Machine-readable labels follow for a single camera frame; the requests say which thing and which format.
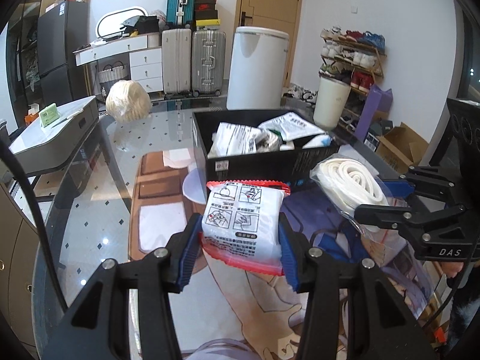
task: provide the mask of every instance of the white suitcase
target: white suitcase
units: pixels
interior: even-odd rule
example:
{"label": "white suitcase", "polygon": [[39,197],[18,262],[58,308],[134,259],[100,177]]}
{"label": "white suitcase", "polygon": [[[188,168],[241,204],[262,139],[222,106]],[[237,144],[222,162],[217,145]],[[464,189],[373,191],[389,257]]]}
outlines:
{"label": "white suitcase", "polygon": [[162,69],[165,93],[190,92],[191,30],[162,32]]}

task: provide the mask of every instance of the silver suitcase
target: silver suitcase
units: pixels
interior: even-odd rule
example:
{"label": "silver suitcase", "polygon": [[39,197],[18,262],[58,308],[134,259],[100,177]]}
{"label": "silver suitcase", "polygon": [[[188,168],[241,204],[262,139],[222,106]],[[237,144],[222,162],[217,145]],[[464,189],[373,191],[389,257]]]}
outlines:
{"label": "silver suitcase", "polygon": [[162,32],[162,69],[165,93],[190,92],[191,30]]}
{"label": "silver suitcase", "polygon": [[191,89],[195,97],[200,93],[221,94],[226,45],[224,32],[205,30],[193,33]]}

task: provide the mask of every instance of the teal suitcase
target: teal suitcase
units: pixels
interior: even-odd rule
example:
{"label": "teal suitcase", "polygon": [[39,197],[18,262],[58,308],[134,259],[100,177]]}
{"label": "teal suitcase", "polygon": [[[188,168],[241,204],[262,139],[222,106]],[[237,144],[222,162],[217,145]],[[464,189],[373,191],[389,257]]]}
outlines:
{"label": "teal suitcase", "polygon": [[168,0],[166,6],[166,24],[173,30],[193,28],[195,0]]}

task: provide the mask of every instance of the wooden door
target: wooden door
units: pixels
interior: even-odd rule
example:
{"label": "wooden door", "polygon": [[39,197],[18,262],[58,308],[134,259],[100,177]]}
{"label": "wooden door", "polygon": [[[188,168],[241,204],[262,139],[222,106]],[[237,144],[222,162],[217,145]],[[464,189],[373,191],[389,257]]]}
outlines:
{"label": "wooden door", "polygon": [[239,25],[272,28],[289,35],[284,85],[290,83],[301,0],[241,0]]}

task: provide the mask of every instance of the instruction diagram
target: instruction diagram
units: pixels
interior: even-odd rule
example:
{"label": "instruction diagram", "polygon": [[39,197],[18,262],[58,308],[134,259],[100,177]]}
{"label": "instruction diagram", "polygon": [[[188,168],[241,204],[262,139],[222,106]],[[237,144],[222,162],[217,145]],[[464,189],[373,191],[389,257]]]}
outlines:
{"label": "instruction diagram", "polygon": [[256,233],[258,228],[258,220],[258,214],[246,214],[244,212],[237,211],[235,214],[235,222],[233,223],[233,228],[235,230]]}
{"label": "instruction diagram", "polygon": [[208,212],[208,217],[206,222],[208,223],[208,225],[228,229],[230,226],[231,219],[232,219],[232,211],[220,210],[216,207],[211,207],[210,211]]}
{"label": "instruction diagram", "polygon": [[235,200],[238,186],[232,184],[225,184],[219,192],[215,192],[213,197],[223,200]]}
{"label": "instruction diagram", "polygon": [[239,202],[260,204],[262,189],[258,187],[245,186],[240,189]]}

